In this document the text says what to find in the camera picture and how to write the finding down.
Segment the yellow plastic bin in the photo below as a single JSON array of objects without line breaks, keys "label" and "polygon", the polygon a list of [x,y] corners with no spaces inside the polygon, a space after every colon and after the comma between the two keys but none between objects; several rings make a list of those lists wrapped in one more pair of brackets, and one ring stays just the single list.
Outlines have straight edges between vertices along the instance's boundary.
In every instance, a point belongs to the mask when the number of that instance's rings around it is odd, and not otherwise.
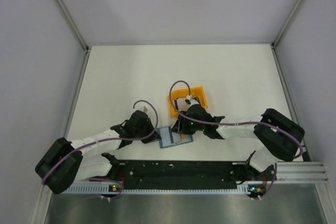
[{"label": "yellow plastic bin", "polygon": [[[189,105],[186,104],[185,99],[189,95],[188,88],[186,89],[177,89],[172,91],[171,97],[168,96],[167,100],[169,103],[170,117],[178,117],[178,113],[174,110],[173,105],[179,111],[186,111]],[[204,108],[208,108],[206,96],[203,87],[194,87],[191,88],[191,97],[197,100],[200,105]]]}]

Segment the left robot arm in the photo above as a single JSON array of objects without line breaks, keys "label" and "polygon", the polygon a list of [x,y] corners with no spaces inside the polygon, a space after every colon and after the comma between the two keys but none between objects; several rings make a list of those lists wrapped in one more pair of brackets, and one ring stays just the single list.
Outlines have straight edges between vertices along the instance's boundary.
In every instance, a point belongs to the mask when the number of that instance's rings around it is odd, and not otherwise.
[{"label": "left robot arm", "polygon": [[59,138],[38,162],[35,172],[55,195],[84,180],[107,179],[123,184],[124,174],[114,151],[135,141],[158,139],[157,126],[146,112],[136,110],[128,120],[97,135],[78,140]]}]

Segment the white card black stripe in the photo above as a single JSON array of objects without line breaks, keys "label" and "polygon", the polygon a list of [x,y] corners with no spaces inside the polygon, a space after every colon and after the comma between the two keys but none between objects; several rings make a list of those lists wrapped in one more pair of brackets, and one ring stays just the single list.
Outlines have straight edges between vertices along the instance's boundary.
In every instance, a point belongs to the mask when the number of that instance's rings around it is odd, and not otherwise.
[{"label": "white card black stripe", "polygon": [[189,141],[189,136],[185,135],[185,134],[178,134],[173,132],[172,133],[172,144],[173,145],[180,145],[180,144],[184,144],[187,143]]}]

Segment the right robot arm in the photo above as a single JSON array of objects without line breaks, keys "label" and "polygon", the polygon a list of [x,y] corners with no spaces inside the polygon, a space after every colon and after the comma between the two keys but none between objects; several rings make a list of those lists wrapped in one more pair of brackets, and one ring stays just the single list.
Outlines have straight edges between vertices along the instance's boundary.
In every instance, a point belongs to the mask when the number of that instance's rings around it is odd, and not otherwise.
[{"label": "right robot arm", "polygon": [[267,109],[262,115],[250,119],[226,120],[224,116],[212,116],[198,103],[179,112],[172,131],[185,135],[200,131],[216,140],[258,139],[263,146],[253,151],[242,165],[232,169],[234,180],[240,182],[258,179],[279,161],[292,162],[300,157],[305,135],[302,127],[275,109]]}]

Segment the blue leather card holder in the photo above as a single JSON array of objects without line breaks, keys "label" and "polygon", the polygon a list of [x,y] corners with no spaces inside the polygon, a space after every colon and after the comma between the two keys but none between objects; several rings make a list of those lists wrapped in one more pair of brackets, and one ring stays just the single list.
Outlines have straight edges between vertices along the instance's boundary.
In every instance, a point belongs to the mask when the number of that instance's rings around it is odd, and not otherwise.
[{"label": "blue leather card holder", "polygon": [[[173,145],[172,144],[172,131],[171,131],[170,126],[169,127],[168,126],[167,127],[161,127],[157,130],[157,132],[161,137],[161,139],[159,141],[161,149],[179,146],[179,145]],[[190,140],[187,143],[184,143],[184,144],[188,144],[188,143],[193,142],[193,137],[191,135],[188,135],[188,136],[189,136]]]}]

